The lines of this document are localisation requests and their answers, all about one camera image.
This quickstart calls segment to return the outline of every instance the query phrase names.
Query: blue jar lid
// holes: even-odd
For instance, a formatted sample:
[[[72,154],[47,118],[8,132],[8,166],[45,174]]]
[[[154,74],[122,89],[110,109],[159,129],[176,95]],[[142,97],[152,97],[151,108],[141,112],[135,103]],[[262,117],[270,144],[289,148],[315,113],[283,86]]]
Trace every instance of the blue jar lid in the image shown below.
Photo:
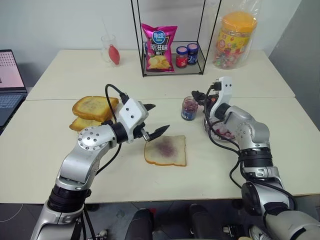
[[[188,54],[188,49],[185,46],[178,46],[176,48],[176,53],[180,55]]]
[[[188,49],[189,52],[196,53],[198,52],[199,46],[196,43],[189,43],[186,48]]]

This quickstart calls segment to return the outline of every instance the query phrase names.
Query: pink chip bag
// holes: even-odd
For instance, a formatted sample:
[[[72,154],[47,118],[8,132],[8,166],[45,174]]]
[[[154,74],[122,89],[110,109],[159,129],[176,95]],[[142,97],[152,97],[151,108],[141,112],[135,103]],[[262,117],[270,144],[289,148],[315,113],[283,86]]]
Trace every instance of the pink chip bag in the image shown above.
[[[156,72],[174,72],[171,60],[171,43],[177,26],[152,27],[141,24],[147,38],[146,70]]]

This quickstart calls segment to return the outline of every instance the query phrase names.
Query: bread slice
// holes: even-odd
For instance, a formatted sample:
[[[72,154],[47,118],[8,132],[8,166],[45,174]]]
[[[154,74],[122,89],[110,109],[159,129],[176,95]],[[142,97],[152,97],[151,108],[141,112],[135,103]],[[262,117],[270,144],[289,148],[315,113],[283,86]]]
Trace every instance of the bread slice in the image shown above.
[[[149,141],[144,146],[144,158],[149,164],[185,167],[186,137],[162,135]]]
[[[110,103],[115,111],[119,100],[116,97],[110,97]],[[107,98],[104,96],[85,96],[73,105],[72,112],[82,119],[96,120],[100,123],[112,118]]]
[[[75,130],[77,132],[82,131],[82,129],[85,129],[90,126],[100,126],[101,122],[96,120],[87,120],[83,119],[81,117],[77,117],[72,124],[69,126],[72,130]]]

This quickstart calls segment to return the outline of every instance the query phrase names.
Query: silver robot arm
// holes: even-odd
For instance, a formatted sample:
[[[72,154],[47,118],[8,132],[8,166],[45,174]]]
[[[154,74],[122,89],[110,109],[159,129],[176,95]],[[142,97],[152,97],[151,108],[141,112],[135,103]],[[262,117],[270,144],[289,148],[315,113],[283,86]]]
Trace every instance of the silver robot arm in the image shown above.
[[[243,109],[229,105],[231,77],[217,79],[211,89],[219,91],[219,94],[211,105],[209,116],[223,120],[239,145],[240,171],[246,179],[241,188],[246,211],[254,216],[263,216],[273,239],[320,239],[320,222],[303,212],[292,210],[289,193],[281,191],[285,188],[278,168],[273,165],[268,127]]]
[[[111,125],[91,126],[83,129],[73,150],[65,157],[58,172],[55,186],[44,203],[32,233],[32,240],[69,240],[79,223],[90,186],[99,169],[100,159],[117,144],[132,143],[144,137],[151,141],[169,127],[154,133],[144,130],[144,120],[153,104],[143,105],[129,98],[119,111],[118,122]]]

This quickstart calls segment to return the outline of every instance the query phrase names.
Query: white table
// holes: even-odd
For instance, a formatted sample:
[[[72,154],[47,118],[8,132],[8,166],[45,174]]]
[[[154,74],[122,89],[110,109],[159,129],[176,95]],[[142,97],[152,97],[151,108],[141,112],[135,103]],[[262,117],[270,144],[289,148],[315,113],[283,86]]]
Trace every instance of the white table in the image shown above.
[[[221,70],[208,61],[204,75],[142,77],[138,52],[121,51],[121,64],[110,68],[99,50],[61,50],[28,95],[27,100],[80,99],[104,96],[105,85],[115,84],[136,99],[183,99],[192,90],[207,91],[219,77],[233,77],[233,97],[294,97],[265,53],[251,52],[247,64]]]
[[[76,100],[28,100],[0,137],[0,203],[43,203],[48,199],[64,157],[76,143],[69,129]],[[94,180],[88,203],[240,198],[229,170],[237,156],[213,145],[203,114],[181,118],[182,99],[152,99],[146,129],[170,124],[166,135],[186,136],[187,166],[156,166],[144,160],[143,139],[124,143],[117,159]],[[320,133],[293,97],[233,98],[231,104],[268,125],[273,162],[294,195],[320,193]],[[113,156],[105,155],[101,164]],[[243,183],[238,172],[234,178]]]

